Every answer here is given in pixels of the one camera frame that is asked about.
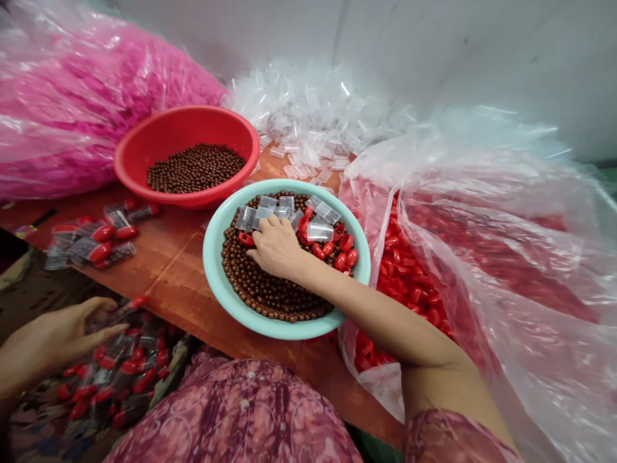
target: floral fabric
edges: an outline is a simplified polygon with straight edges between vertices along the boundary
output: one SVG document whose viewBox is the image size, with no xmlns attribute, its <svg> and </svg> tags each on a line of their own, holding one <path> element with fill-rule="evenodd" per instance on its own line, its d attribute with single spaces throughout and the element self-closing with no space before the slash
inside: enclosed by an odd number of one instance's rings
<svg viewBox="0 0 617 463">
<path fill-rule="evenodd" d="M 408 435 L 406 461 L 520 461 L 488 430 L 457 413 L 420 413 L 409 423 Z M 105 462 L 360 463 L 362 458 L 332 404 L 295 373 L 273 362 L 231 360 L 204 346 L 178 390 L 133 427 Z"/>
</svg>

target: sleeve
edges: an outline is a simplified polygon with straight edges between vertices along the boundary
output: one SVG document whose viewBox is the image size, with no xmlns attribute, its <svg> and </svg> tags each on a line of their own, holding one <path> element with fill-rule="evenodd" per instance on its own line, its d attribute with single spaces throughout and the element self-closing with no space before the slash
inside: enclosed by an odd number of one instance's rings
<svg viewBox="0 0 617 463">
<path fill-rule="evenodd" d="M 424 410 L 407 424 L 404 461 L 434 463 L 523 463 L 484 426 L 459 413 Z"/>
</svg>

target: pink plastic bag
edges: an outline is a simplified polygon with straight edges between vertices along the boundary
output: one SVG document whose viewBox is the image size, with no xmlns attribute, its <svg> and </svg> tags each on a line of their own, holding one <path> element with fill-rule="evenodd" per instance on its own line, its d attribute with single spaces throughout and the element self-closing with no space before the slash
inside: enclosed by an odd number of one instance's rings
<svg viewBox="0 0 617 463">
<path fill-rule="evenodd" d="M 123 135 L 163 109 L 218 105 L 225 88 L 133 24 L 70 0 L 0 10 L 0 201 L 52 198 L 113 180 Z"/>
<path fill-rule="evenodd" d="M 369 148 L 340 199 L 373 250 L 393 194 L 399 224 L 527 461 L 617 460 L 617 210 L 542 127 L 480 108 Z M 404 420 L 400 366 L 358 374 L 358 329 L 339 330 L 358 381 Z"/>
</svg>

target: wooden table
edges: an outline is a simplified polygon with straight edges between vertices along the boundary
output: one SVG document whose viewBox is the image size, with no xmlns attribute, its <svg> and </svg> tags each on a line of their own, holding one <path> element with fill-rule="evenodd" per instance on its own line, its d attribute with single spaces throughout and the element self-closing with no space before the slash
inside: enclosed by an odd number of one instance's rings
<svg viewBox="0 0 617 463">
<path fill-rule="evenodd" d="M 282 177 L 286 161 L 261 155 L 261 170 L 253 181 Z M 334 175 L 327 183 L 338 189 Z M 49 201 L 23 201 L 0 210 L 0 226 L 9 232 L 36 221 L 50 209 L 58 212 L 26 238 L 45 250 L 56 224 L 80 215 L 102 214 L 105 204 L 121 201 L 131 193 L 115 183 L 94 192 Z M 146 294 L 148 309 L 233 358 L 272 359 L 291 368 L 327 397 L 341 417 L 397 449 L 404 429 L 347 371 L 340 353 L 325 341 L 306 344 L 257 334 L 236 322 L 212 294 L 202 261 L 204 227 L 213 211 L 189 211 L 165 206 L 163 215 L 139 226 L 133 240 L 137 254 L 117 265 L 97 270 L 79 267 L 93 280 L 125 296 Z"/>
</svg>

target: human hand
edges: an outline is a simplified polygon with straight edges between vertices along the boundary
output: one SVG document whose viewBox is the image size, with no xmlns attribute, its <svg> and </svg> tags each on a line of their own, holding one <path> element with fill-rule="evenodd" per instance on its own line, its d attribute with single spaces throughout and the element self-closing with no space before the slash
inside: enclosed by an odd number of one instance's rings
<svg viewBox="0 0 617 463">
<path fill-rule="evenodd" d="M 247 255 L 266 272 L 275 277 L 296 281 L 307 270 L 311 260 L 317 260 L 298 244 L 296 233 L 287 219 L 271 215 L 259 222 L 261 231 L 253 232 L 256 250 Z"/>
<path fill-rule="evenodd" d="M 15 331 L 0 348 L 0 397 L 18 394 L 129 327 L 124 323 L 87 334 L 87 326 L 117 308 L 108 298 L 41 315 Z"/>
</svg>

